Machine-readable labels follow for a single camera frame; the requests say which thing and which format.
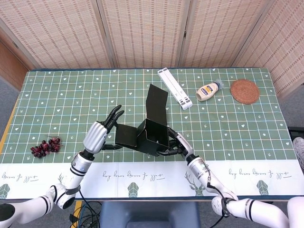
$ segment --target gray chair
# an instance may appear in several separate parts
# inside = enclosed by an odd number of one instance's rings
[[[102,228],[200,228],[196,202],[114,202],[103,203]]]

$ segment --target table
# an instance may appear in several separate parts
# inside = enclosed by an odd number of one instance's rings
[[[0,150],[0,195],[2,191],[7,193],[3,198],[30,199],[62,181],[73,156],[83,149],[90,125],[104,120],[118,104],[125,110],[118,122],[137,127],[145,118],[150,84],[168,90],[157,70],[28,72]],[[183,133],[224,185],[241,198],[288,199],[304,194],[303,174],[267,69],[170,71],[193,107],[183,111],[169,94],[168,125]],[[225,87],[211,99],[198,102],[196,90],[218,78]],[[242,78],[258,86],[260,98],[255,104],[233,99],[230,85]],[[31,146],[58,135],[64,145],[59,153],[43,159],[32,156]],[[107,143],[114,139],[112,131]],[[89,199],[212,198],[180,155],[152,157],[127,148],[97,154],[82,182],[82,192]]]

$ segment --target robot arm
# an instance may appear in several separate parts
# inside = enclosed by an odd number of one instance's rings
[[[181,154],[187,161],[189,169],[208,192],[218,196],[212,200],[212,208],[220,216],[235,216],[260,223],[271,228],[288,228],[287,216],[278,207],[252,199],[238,200],[235,193],[227,189],[212,173],[204,160],[194,155],[194,149],[180,134],[169,128],[173,138],[171,148],[159,154],[167,156]]]
[[[85,139],[85,149],[79,152],[72,160],[70,172],[63,178],[62,183],[52,185],[44,196],[23,203],[0,204],[0,228],[9,228],[12,223],[20,224],[31,222],[48,214],[54,204],[61,209],[70,207],[76,193],[80,190],[80,183],[90,168],[94,154],[100,150],[116,150],[122,148],[117,145],[105,144],[111,129],[117,125],[117,119],[124,113],[121,105],[114,108],[103,122],[94,122]]]

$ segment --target round coaster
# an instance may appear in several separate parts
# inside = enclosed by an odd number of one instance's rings
[[[240,103],[253,104],[258,100],[260,92],[256,84],[247,79],[234,81],[230,88],[231,94]]]

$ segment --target bottle label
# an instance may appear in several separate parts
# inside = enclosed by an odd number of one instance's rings
[[[213,92],[213,89],[207,85],[207,86],[203,86],[201,88],[201,91],[207,96],[208,94],[211,94]]]

